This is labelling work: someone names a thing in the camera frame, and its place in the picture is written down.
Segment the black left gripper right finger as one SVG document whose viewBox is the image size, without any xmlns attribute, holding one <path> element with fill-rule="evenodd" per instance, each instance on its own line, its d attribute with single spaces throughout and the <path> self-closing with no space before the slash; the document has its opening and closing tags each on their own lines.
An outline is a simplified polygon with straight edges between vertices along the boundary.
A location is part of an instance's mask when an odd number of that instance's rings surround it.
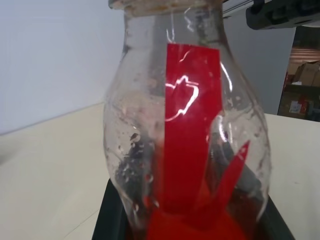
<svg viewBox="0 0 320 240">
<path fill-rule="evenodd" d="M 296 240 L 270 197 L 259 220 L 259 240 Z"/>
</svg>

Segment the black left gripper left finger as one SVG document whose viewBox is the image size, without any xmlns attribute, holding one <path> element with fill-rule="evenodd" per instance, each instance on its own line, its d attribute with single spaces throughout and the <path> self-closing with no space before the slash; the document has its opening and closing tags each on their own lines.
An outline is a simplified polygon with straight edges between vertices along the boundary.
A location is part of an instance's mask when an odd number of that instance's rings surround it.
<svg viewBox="0 0 320 240">
<path fill-rule="evenodd" d="M 99 210 L 99 240 L 133 240 L 123 203 L 110 179 Z"/>
</svg>

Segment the bottle with red liquid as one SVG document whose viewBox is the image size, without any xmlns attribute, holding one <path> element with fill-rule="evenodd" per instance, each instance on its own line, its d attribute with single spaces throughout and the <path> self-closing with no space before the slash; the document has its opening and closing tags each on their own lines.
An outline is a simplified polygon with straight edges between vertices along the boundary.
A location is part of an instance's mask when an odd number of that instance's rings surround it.
<svg viewBox="0 0 320 240">
<path fill-rule="evenodd" d="M 110 179 L 137 240 L 254 240 L 268 127 L 225 34 L 222 0 L 109 0 L 124 44 L 106 93 Z"/>
</svg>

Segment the red and white box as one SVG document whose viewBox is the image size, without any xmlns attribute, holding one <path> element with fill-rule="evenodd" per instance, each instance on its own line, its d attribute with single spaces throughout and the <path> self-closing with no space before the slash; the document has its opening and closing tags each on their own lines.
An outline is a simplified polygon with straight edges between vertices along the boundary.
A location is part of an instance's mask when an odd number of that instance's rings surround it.
<svg viewBox="0 0 320 240">
<path fill-rule="evenodd" d="M 307 100 L 291 101 L 289 112 L 292 114 L 304 115 L 307 111 L 309 102 Z"/>
</svg>

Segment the brown cardboard box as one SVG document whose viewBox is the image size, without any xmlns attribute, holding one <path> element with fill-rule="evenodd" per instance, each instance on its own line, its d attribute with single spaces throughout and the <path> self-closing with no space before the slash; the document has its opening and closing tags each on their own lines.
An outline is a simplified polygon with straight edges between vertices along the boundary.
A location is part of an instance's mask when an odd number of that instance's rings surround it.
<svg viewBox="0 0 320 240">
<path fill-rule="evenodd" d="M 300 65 L 293 81 L 301 82 L 303 86 L 320 87 L 320 60 Z"/>
</svg>

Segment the dark grey box fixture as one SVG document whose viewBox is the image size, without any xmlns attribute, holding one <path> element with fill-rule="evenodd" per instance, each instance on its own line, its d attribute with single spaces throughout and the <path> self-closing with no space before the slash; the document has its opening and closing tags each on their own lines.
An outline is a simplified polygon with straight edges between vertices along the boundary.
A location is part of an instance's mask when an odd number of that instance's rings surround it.
<svg viewBox="0 0 320 240">
<path fill-rule="evenodd" d="M 294 28 L 320 21 L 320 0 L 253 0 L 245 11 L 253 30 Z"/>
</svg>

